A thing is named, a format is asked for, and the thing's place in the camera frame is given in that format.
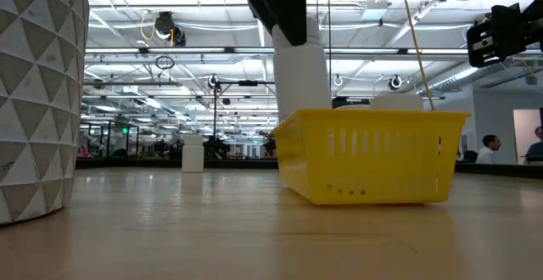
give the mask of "ceiling pipe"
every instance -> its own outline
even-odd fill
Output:
[[[193,79],[194,85],[196,85],[200,91],[202,91],[203,93],[209,93],[209,91],[205,90],[204,86],[200,83],[199,79],[194,75],[194,73],[189,68],[187,68],[186,65],[177,64],[176,66],[179,67],[181,70],[183,70],[188,76],[190,76]]]
[[[123,42],[127,43],[128,46],[133,46],[133,44],[128,40],[126,39],[126,37],[124,37],[120,32],[118,32],[113,26],[111,26],[109,23],[107,23],[105,20],[103,20],[100,16],[98,16],[96,13],[94,13],[93,11],[90,12],[90,15],[91,17],[93,17],[97,22],[99,22],[100,24],[102,24],[103,26],[107,27],[108,30],[110,30],[113,35],[119,37],[120,39],[122,39]]]
[[[506,67],[509,67],[513,64],[513,61],[508,59],[503,64]],[[503,67],[501,64],[493,64],[488,67],[476,69],[473,68],[469,63],[462,63],[452,69],[438,74],[436,77],[431,78],[428,81],[428,86],[430,87],[431,91],[448,92],[460,89],[469,83],[478,81],[488,75],[495,74],[502,70]],[[416,87],[420,87],[421,85],[422,83],[418,82]],[[416,90],[413,88],[413,85],[410,85],[409,88],[411,89],[407,91],[409,93],[425,94],[424,90]]]
[[[504,78],[502,78],[502,79],[500,79],[498,81],[493,81],[491,83],[485,84],[485,85],[481,86],[480,88],[481,89],[491,89],[491,88],[494,88],[494,87],[501,86],[503,84],[507,84],[510,81],[516,81],[518,79],[522,79],[522,78],[524,78],[526,76],[536,75],[537,73],[540,73],[541,71],[543,71],[543,68],[537,68],[537,69],[530,70],[530,71],[527,71],[527,69],[523,69],[523,71],[520,71],[518,73],[512,73],[509,76],[504,77]]]

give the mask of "ceiling fixture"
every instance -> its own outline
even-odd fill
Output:
[[[210,76],[210,79],[208,80],[208,83],[210,84],[210,87],[213,87],[219,80],[215,75]]]
[[[156,109],[160,108],[160,103],[153,98],[146,98],[143,102],[151,107],[155,107]]]
[[[103,110],[103,111],[117,111],[118,109],[111,106],[94,106],[94,108]]]
[[[177,26],[172,19],[172,12],[159,12],[159,17],[154,21],[154,28],[158,37],[168,41],[172,47],[184,47],[187,45],[185,32]]]
[[[389,88],[390,88],[390,90],[398,90],[398,89],[400,89],[401,83],[402,83],[402,80],[398,75],[391,78],[389,80]]]
[[[333,79],[333,84],[335,86],[343,85],[343,78],[341,78],[341,76],[339,76],[339,74],[337,74],[336,77]]]

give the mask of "ceiling duct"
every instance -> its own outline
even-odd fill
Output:
[[[503,64],[510,67],[513,61],[508,59]],[[429,83],[429,88],[436,92],[449,92],[460,89],[467,84],[478,81],[486,76],[503,70],[501,64],[493,64],[481,69],[473,68],[469,63],[459,64],[455,68],[447,70],[439,76],[434,77]],[[424,90],[417,91],[417,94],[426,94]]]

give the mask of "ceiling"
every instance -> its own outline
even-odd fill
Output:
[[[374,96],[386,93],[388,81],[393,76],[404,80],[403,91],[421,85],[416,56],[385,57],[341,56],[340,48],[413,48],[407,21],[404,0],[307,0],[308,18],[320,20],[322,44],[332,49],[331,72],[339,77],[338,85],[332,84],[332,93],[345,96]],[[475,20],[481,21],[484,14],[496,4],[520,3],[526,8],[533,0],[409,0],[411,12],[419,13],[416,35],[421,48],[464,49],[465,32]],[[272,48],[270,35],[263,31],[251,14],[247,0],[89,0],[91,21],[87,47],[102,48],[168,48],[170,43],[153,35],[152,21],[160,11],[173,12],[174,21],[182,28],[187,38],[186,48],[207,47],[252,47]],[[86,120],[93,114],[106,118],[118,113],[126,114],[137,123],[138,116],[156,115],[144,128],[153,132],[158,124],[181,124],[182,129],[207,130],[205,124],[212,122],[213,100],[208,86],[209,77],[215,75],[220,81],[256,80],[273,81],[271,53],[234,54],[207,52],[191,54],[169,54],[175,65],[169,70],[160,70],[155,60],[160,54],[87,53],[86,83],[100,80],[111,82],[105,87],[85,86],[84,109]],[[430,80],[438,80],[447,70],[464,63],[467,56],[432,57],[423,55],[423,66]],[[507,77],[501,74],[489,76],[492,80]],[[521,81],[509,81],[491,90],[532,90]],[[274,86],[231,86],[227,95],[261,95],[261,98],[232,98],[229,105],[219,109],[246,109],[245,117],[227,117],[233,112],[224,112],[221,121],[227,129],[255,137],[255,132],[269,131],[277,124],[277,102]],[[142,98],[120,98],[114,96]],[[148,96],[168,96],[151,98]],[[104,111],[97,106],[109,106],[113,111]]]

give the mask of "white textured planter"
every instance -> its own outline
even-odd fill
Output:
[[[0,224],[70,199],[87,0],[0,0]]]

